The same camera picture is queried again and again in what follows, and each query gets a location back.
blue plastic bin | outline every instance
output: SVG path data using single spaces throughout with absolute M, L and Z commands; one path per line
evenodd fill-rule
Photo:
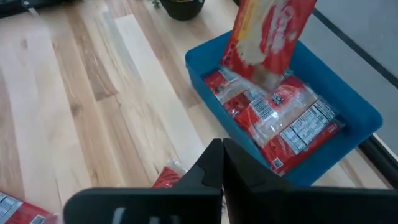
M 231 33 L 195 47 L 185 55 L 193 87 L 231 138 L 250 155 L 269 167 L 258 148 L 229 116 L 203 81 L 218 68 Z M 382 125 L 379 112 L 331 71 L 301 42 L 297 43 L 290 68 L 345 119 L 346 127 L 294 170 L 284 175 L 296 185 L 311 185 Z

black strip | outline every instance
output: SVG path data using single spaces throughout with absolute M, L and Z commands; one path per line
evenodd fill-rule
M 329 28 L 334 34 L 337 35 L 348 47 L 353 49 L 363 60 L 365 60 L 370 66 L 372 66 L 377 72 L 379 72 L 387 81 L 393 86 L 398 88 L 398 78 L 393 75 L 390 71 L 384 68 L 376 59 L 370 56 L 362 47 L 356 42 L 349 38 L 341 29 L 339 29 L 334 23 L 326 18 L 318 9 L 314 9 L 312 14 L 318 18 L 327 28 Z
M 393 188 L 398 189 L 398 162 L 390 152 L 374 136 L 362 142 L 359 148 Z

blue tray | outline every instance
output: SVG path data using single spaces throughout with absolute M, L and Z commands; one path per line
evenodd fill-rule
M 269 167 L 249 137 L 233 121 L 203 79 L 218 68 L 231 33 L 195 47 L 185 55 L 193 87 L 234 141 L 264 166 Z M 347 153 L 382 125 L 379 112 L 331 71 L 301 42 L 289 66 L 296 76 L 322 96 L 346 122 L 346 127 L 294 170 L 284 175 L 296 185 L 311 185 Z

black pot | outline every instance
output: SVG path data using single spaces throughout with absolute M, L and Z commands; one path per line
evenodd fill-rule
M 193 0 L 187 2 L 173 2 L 172 0 L 160 0 L 169 16 L 180 21 L 187 21 L 199 14 L 205 0 Z

hardwood floor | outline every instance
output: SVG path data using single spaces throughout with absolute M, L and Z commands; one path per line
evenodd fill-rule
M 232 28 L 231 0 L 192 21 L 143 0 L 87 0 L 0 20 L 0 192 L 60 212 L 88 187 L 150 187 L 228 136 L 185 52 Z M 315 185 L 389 187 L 358 150 Z

